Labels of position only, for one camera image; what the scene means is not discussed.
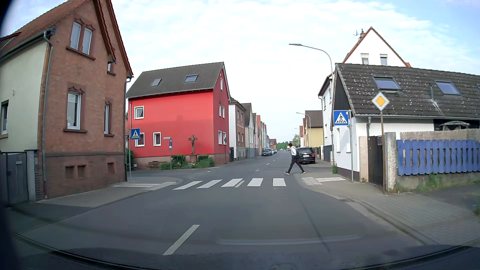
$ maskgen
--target skylight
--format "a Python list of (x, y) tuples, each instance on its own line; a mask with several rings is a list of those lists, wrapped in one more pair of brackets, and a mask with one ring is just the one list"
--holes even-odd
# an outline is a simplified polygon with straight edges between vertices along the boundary
[(162, 79), (155, 79), (155, 80), (153, 80), (151, 86), (157, 86), (157, 85), (160, 83), (161, 80), (162, 80)]
[(441, 82), (435, 81), (438, 85), (438, 88), (444, 93), (448, 95), (460, 95), (460, 92), (455, 88), (455, 86), (451, 82)]
[(396, 83), (392, 77), (373, 77), (378, 89), (382, 90), (401, 90), (402, 88)]
[(191, 82), (194, 82), (197, 80), (197, 77), (198, 75), (195, 74), (195, 75), (188, 75), (186, 78), (185, 78), (185, 81), (184, 83), (191, 83)]

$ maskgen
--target parked car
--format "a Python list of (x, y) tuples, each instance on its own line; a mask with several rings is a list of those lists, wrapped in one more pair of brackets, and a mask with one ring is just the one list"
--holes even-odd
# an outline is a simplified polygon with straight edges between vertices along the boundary
[(265, 149), (262, 152), (262, 157), (268, 157), (268, 156), (271, 156), (271, 155), (273, 155), (271, 150)]
[(300, 163), (313, 163), (315, 164), (315, 153), (311, 147), (302, 147), (297, 149), (300, 154), (299, 162)]

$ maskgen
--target pedestrian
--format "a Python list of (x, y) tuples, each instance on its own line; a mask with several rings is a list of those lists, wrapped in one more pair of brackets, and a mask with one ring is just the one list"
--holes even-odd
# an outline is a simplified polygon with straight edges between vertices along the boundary
[(301, 170), (301, 173), (300, 174), (304, 174), (305, 171), (303, 170), (303, 168), (301, 167), (300, 163), (299, 163), (299, 157), (300, 157), (300, 154), (297, 150), (296, 147), (294, 147), (291, 143), (288, 144), (288, 146), (290, 146), (290, 152), (292, 154), (292, 162), (290, 163), (290, 168), (288, 169), (287, 172), (284, 172), (286, 175), (290, 175), (290, 171), (292, 170), (292, 167), (293, 167), (293, 164), (296, 163), (300, 170)]

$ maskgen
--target asphalt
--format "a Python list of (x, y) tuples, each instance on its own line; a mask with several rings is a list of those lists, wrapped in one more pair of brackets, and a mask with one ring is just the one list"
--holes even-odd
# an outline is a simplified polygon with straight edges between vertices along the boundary
[[(342, 269), (411, 257), (418, 243), (349, 202), (302, 187), (289, 152), (218, 168), (136, 172), (177, 184), (142, 193), (21, 234), (58, 250), (155, 269)], [(307, 172), (330, 170), (305, 166)], [(221, 187), (232, 179), (239, 187)], [(248, 186), (263, 178), (260, 186)], [(273, 186), (282, 178), (285, 186)], [(197, 188), (220, 180), (209, 188)], [(174, 190), (193, 181), (185, 189)], [(24, 261), (41, 250), (18, 245)]]

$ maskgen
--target black pants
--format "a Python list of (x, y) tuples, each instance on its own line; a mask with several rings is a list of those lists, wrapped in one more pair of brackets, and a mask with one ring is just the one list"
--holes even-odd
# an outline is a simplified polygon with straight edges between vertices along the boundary
[(292, 170), (292, 167), (295, 163), (299, 166), (300, 170), (303, 172), (303, 168), (301, 167), (301, 165), (299, 163), (299, 159), (296, 158), (296, 157), (292, 157), (292, 162), (290, 163), (290, 168), (288, 169), (288, 173), (290, 173), (290, 171)]

